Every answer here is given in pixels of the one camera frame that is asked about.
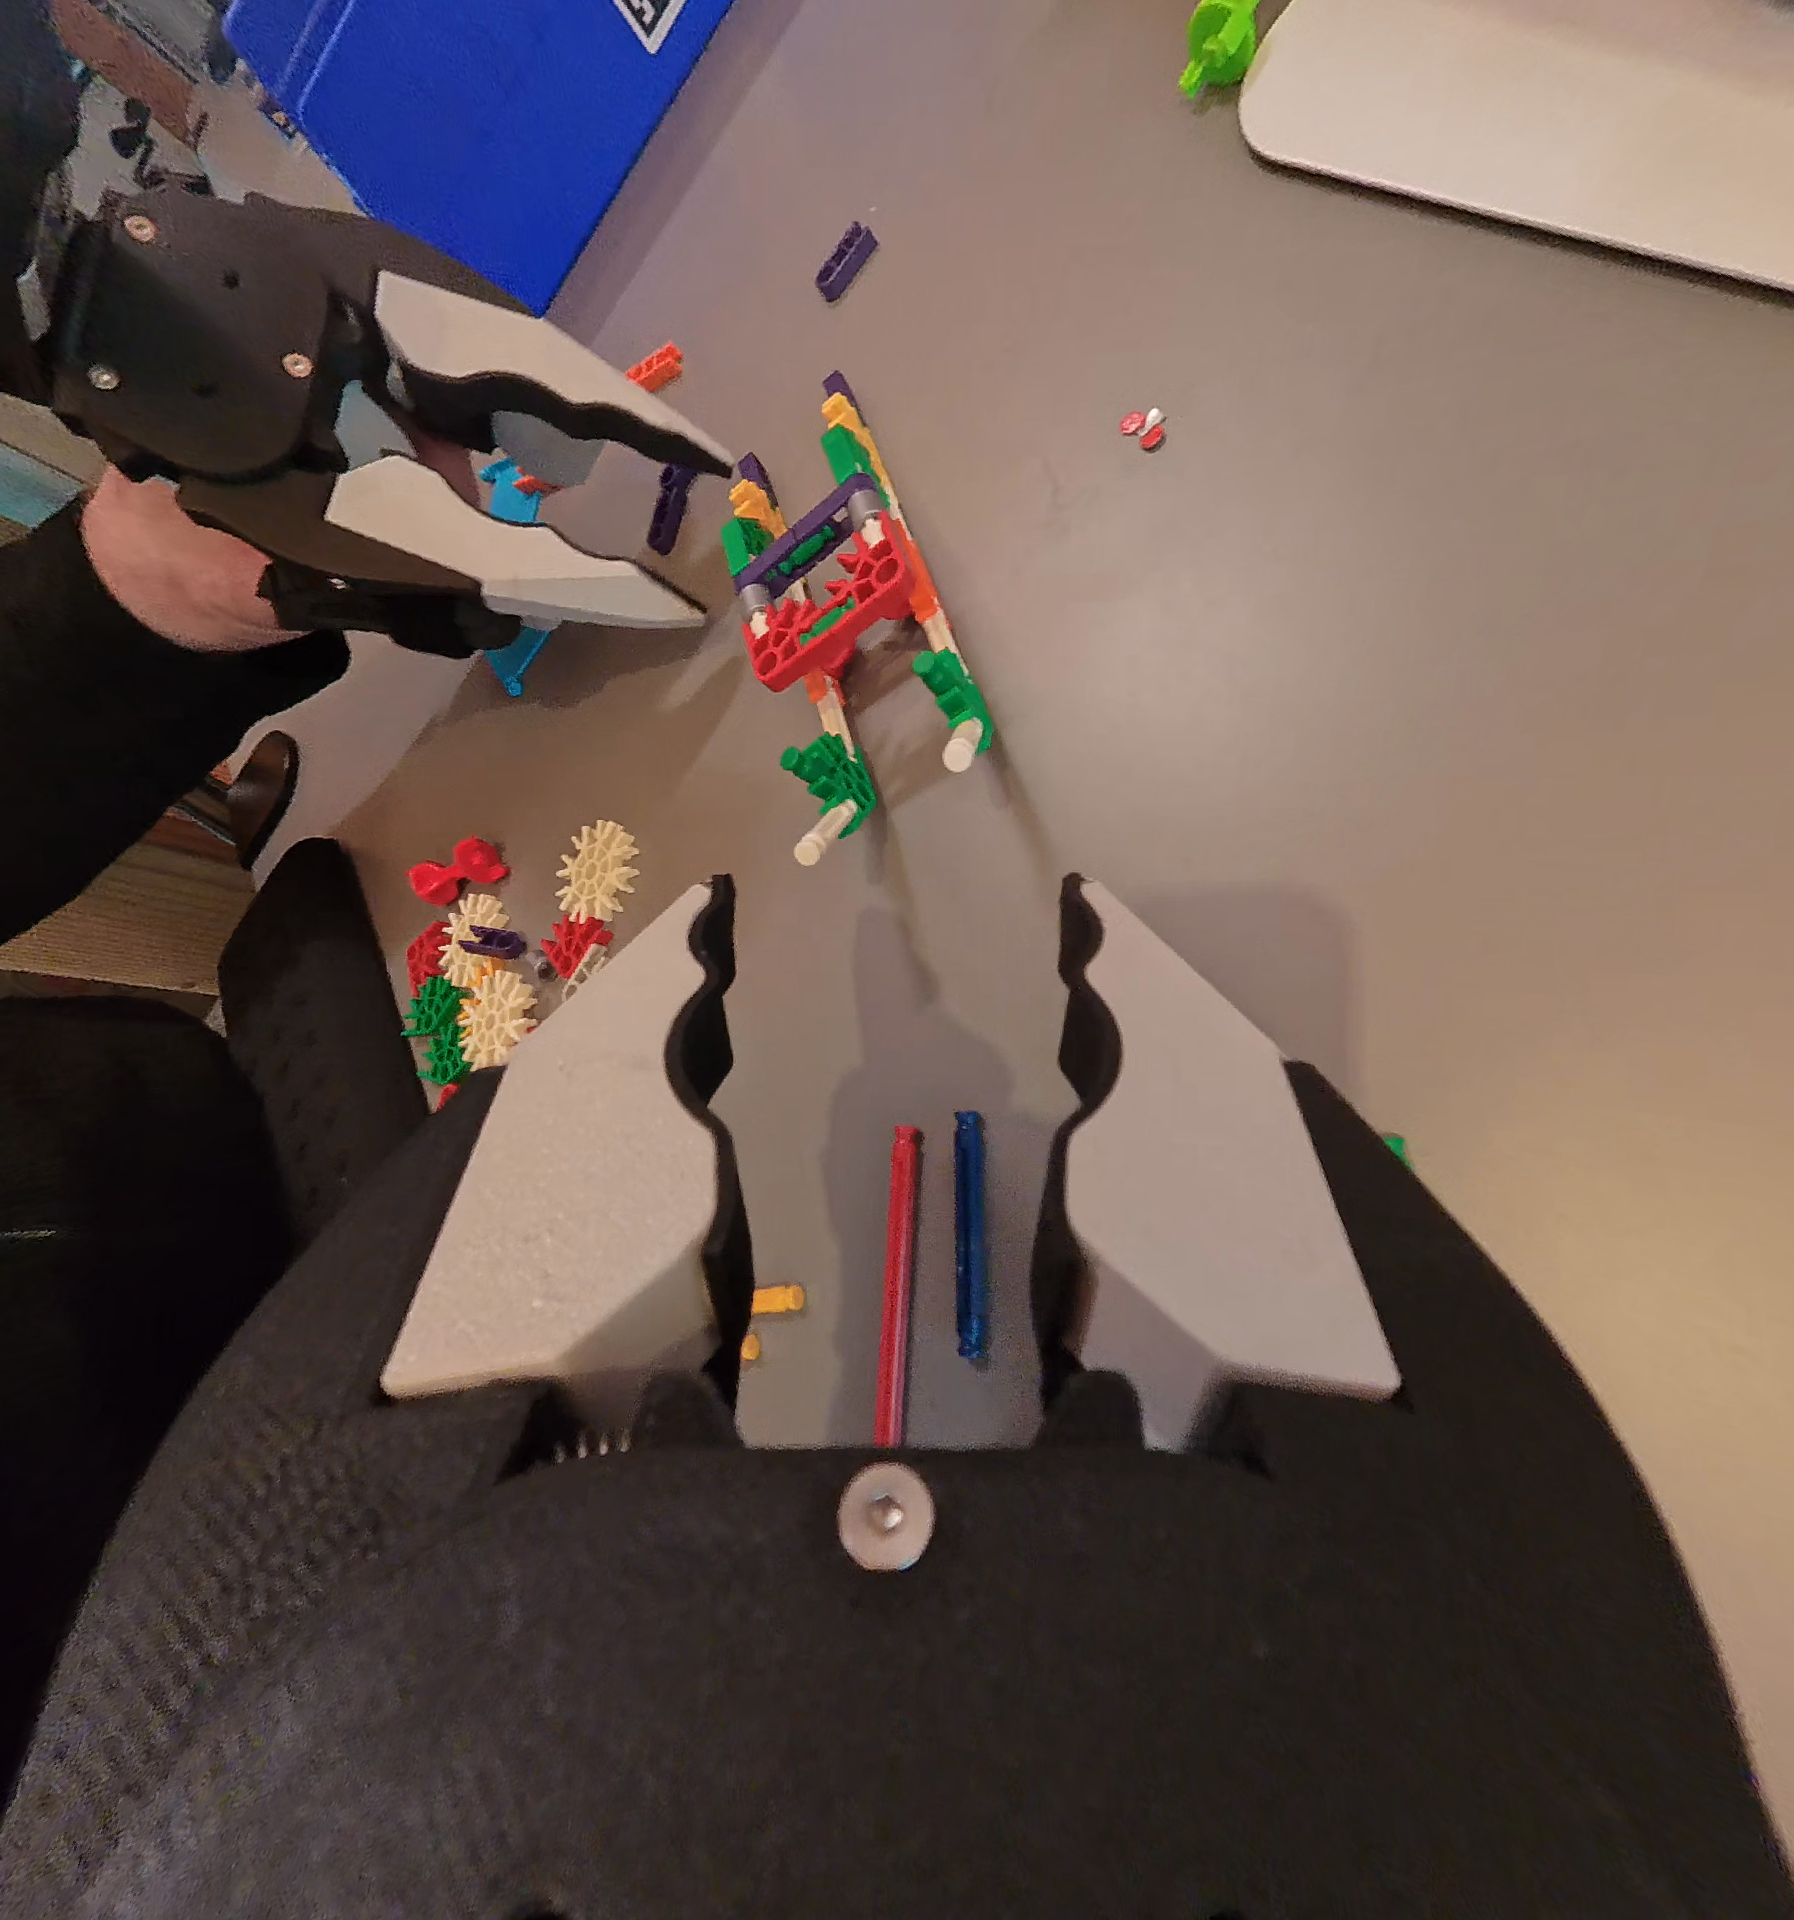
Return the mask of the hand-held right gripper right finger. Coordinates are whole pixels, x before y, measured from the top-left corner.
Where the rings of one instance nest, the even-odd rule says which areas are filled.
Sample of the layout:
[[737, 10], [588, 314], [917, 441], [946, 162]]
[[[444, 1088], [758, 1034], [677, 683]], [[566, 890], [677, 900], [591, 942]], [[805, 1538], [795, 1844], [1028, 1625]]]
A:
[[1189, 1452], [1236, 1387], [1387, 1403], [1381, 1327], [1285, 1054], [1124, 902], [1058, 897], [1066, 1005], [1030, 1246], [1039, 1396], [1123, 1379], [1143, 1442]]

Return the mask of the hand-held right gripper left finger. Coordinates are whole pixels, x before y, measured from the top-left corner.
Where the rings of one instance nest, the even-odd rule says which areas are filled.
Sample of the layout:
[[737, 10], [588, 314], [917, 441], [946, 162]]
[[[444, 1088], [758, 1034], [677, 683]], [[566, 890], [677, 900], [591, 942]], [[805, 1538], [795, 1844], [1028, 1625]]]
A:
[[512, 1054], [381, 1374], [394, 1403], [558, 1388], [629, 1420], [647, 1380], [736, 1403], [755, 1257], [736, 1148], [736, 884], [687, 887]]

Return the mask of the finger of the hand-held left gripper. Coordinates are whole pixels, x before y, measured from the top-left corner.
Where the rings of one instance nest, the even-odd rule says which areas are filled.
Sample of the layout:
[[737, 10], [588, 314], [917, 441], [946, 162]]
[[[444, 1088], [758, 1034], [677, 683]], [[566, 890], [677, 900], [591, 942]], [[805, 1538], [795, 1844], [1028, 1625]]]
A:
[[337, 476], [325, 525], [472, 582], [489, 612], [530, 628], [574, 622], [670, 632], [707, 618], [641, 563], [594, 556], [545, 525], [492, 518], [410, 457]]
[[539, 478], [553, 476], [550, 436], [734, 472], [724, 445], [547, 320], [390, 271], [376, 277], [371, 317], [415, 405], [489, 421], [492, 445]]

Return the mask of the toy rail assembly with spool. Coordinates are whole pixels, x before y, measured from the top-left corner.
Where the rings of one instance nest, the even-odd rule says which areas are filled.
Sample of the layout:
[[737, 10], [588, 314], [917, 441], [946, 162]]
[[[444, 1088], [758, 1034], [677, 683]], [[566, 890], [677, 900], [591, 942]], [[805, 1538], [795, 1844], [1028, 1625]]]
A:
[[[778, 542], [790, 525], [765, 465], [752, 453], [739, 456], [728, 496], [730, 518], [719, 532], [719, 542], [730, 577], [736, 579]], [[816, 819], [801, 833], [791, 850], [803, 870], [813, 870], [840, 840], [861, 829], [874, 808], [874, 793], [849, 730], [840, 675], [813, 669], [803, 678], [803, 686], [816, 713], [819, 736], [809, 746], [787, 749], [782, 768], [816, 807]]]

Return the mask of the person's left forearm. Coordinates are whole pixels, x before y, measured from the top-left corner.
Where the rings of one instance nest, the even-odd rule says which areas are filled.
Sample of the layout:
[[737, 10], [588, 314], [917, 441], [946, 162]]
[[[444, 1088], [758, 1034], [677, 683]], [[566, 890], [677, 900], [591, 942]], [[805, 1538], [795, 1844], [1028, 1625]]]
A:
[[176, 646], [94, 574], [88, 496], [0, 546], [0, 948], [74, 900], [251, 728], [342, 678], [339, 632]]

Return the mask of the person's left hand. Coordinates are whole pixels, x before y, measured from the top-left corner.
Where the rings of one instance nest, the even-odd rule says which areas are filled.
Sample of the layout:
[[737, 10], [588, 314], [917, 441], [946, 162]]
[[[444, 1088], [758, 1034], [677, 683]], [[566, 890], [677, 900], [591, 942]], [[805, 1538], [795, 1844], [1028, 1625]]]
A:
[[104, 467], [79, 518], [96, 579], [156, 636], [203, 656], [242, 656], [304, 636], [261, 594], [267, 557], [188, 518], [175, 488]]

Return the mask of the white snowflake toy connector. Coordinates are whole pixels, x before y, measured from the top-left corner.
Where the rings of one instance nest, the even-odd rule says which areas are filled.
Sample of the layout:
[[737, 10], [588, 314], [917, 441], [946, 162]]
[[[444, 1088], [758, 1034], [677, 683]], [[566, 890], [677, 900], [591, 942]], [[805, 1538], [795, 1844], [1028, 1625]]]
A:
[[489, 891], [466, 893], [449, 912], [439, 971], [450, 987], [472, 992], [486, 973], [508, 969], [520, 951], [503, 900]]
[[501, 1068], [534, 1030], [536, 989], [509, 967], [477, 973], [458, 1008], [462, 1057], [472, 1070]]
[[636, 837], [616, 821], [594, 821], [574, 833], [556, 870], [558, 915], [572, 924], [612, 924], [641, 877]]

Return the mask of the blue plastic bin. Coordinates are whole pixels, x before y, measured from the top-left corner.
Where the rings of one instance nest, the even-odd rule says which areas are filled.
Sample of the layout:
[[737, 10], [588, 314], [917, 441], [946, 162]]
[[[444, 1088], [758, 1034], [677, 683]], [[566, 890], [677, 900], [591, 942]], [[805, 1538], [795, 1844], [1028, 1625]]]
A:
[[357, 208], [540, 317], [728, 3], [235, 3], [225, 36]]

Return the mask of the dark blue toy rod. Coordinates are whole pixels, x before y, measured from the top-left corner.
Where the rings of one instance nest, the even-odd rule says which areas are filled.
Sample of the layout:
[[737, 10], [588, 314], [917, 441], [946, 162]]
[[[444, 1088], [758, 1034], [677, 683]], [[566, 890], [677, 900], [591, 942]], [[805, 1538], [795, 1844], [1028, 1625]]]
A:
[[989, 1352], [988, 1146], [979, 1112], [954, 1115], [951, 1150], [957, 1352], [979, 1364]]

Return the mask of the black perforated panel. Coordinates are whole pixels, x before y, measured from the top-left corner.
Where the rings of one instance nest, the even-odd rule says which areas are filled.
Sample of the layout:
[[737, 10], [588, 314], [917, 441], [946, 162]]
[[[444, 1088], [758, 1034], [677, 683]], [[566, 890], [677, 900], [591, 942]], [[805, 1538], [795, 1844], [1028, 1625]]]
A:
[[292, 844], [216, 967], [226, 1044], [255, 1092], [302, 1252], [429, 1117], [356, 867]]

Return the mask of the red toy rod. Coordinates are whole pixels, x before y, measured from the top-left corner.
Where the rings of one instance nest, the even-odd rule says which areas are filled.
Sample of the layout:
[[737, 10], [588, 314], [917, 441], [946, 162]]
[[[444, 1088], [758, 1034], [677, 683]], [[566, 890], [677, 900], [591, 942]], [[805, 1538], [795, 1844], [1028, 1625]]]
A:
[[902, 1444], [906, 1423], [921, 1167], [922, 1132], [912, 1125], [897, 1125], [890, 1153], [872, 1412], [872, 1447], [886, 1452]]

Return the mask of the red toy spool piece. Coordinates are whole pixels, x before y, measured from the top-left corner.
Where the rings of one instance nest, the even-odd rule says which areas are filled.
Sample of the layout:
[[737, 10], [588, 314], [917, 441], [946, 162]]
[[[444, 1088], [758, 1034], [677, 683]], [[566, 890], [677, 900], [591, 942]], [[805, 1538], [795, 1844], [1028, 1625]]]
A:
[[466, 891], [495, 890], [512, 875], [497, 844], [467, 836], [444, 860], [418, 860], [406, 877], [411, 891], [432, 906], [452, 906]]

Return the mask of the lime green toy spool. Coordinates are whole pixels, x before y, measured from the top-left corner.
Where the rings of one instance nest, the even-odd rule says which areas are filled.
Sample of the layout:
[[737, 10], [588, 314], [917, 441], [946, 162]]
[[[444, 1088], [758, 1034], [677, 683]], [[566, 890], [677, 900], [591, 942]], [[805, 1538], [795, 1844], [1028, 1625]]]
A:
[[1197, 3], [1186, 24], [1186, 60], [1176, 82], [1184, 102], [1244, 82], [1258, 53], [1259, 3]]

